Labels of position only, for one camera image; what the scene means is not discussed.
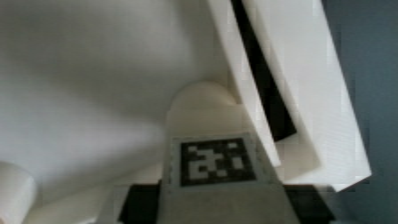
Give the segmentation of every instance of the black gap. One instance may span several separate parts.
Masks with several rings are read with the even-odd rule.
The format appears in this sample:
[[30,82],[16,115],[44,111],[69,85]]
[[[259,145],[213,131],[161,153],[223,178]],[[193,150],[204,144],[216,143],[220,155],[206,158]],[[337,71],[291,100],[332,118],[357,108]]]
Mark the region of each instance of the black gap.
[[119,222],[122,224],[154,224],[158,219],[159,183],[133,185],[122,205]]
[[273,141],[279,141],[296,133],[296,129],[270,73],[241,0],[231,0],[231,3],[238,20],[239,35],[243,39],[254,82],[264,108],[264,116],[270,124],[270,132]]
[[328,224],[335,220],[312,185],[284,185],[295,214],[302,224]]

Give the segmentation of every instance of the white plastic part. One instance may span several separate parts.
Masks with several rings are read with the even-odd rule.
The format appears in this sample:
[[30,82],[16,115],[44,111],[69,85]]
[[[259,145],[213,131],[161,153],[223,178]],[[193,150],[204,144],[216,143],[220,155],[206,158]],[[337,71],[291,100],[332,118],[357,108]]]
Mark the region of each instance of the white plastic part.
[[209,136],[248,132],[245,108],[227,89],[213,82],[199,82],[181,90],[167,113],[172,137]]
[[[252,79],[231,3],[207,2],[236,85],[243,85]],[[289,184],[332,185],[339,191],[371,171],[321,2],[243,0],[243,4],[298,130],[277,143],[279,178]],[[241,87],[238,90],[243,99],[255,101],[252,90]],[[255,114],[255,107],[248,104],[245,107],[248,114]],[[277,158],[273,149],[266,153]]]
[[37,185],[26,171],[0,162],[0,224],[21,224],[37,197]]
[[254,125],[259,141],[266,150],[270,162],[273,166],[279,166],[280,159],[270,134],[268,121],[264,118],[264,111],[248,67],[248,60],[239,37],[231,1],[207,0],[207,5],[241,103],[247,110],[248,119]]
[[[179,91],[167,114],[167,131],[158,223],[296,224],[263,144],[255,142],[247,110],[216,83],[199,82]],[[181,186],[181,143],[236,138],[245,141],[254,180]]]

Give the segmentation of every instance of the curved white edge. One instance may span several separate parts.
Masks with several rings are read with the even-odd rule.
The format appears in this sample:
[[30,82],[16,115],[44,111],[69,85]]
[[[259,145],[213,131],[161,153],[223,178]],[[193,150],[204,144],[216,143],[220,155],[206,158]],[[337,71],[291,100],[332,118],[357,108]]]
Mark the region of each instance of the curved white edge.
[[0,162],[0,223],[19,224],[37,198],[37,183],[30,173]]
[[321,2],[243,0],[243,5],[298,130],[298,140],[277,143],[279,177],[339,191],[371,170]]
[[49,204],[35,207],[23,224],[90,224],[96,221],[115,186],[156,183],[161,178],[161,163],[131,172],[106,184],[71,194]]
[[234,84],[238,87],[238,93],[241,97],[241,103],[245,106],[250,122],[254,125],[259,142],[263,144],[266,154],[270,157],[270,162],[273,166],[279,166],[280,159],[270,134],[268,121],[264,118],[261,100],[257,95],[257,87],[248,67],[231,1],[207,0],[207,6],[215,21],[225,59],[229,62]]

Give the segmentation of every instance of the white wall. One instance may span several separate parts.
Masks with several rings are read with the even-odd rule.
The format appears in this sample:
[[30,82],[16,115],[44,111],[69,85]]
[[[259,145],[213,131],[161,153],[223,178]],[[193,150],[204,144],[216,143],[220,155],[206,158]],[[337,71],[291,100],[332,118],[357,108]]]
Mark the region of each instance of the white wall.
[[174,93],[227,65],[202,1],[3,0],[0,29],[0,158],[46,204],[159,159]]

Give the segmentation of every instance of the gray background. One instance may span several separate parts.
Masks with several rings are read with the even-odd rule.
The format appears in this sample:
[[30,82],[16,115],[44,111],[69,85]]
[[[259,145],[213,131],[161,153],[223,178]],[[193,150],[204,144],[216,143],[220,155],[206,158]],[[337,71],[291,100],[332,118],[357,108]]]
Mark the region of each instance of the gray background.
[[398,1],[323,0],[371,178],[339,194],[362,223],[398,223]]

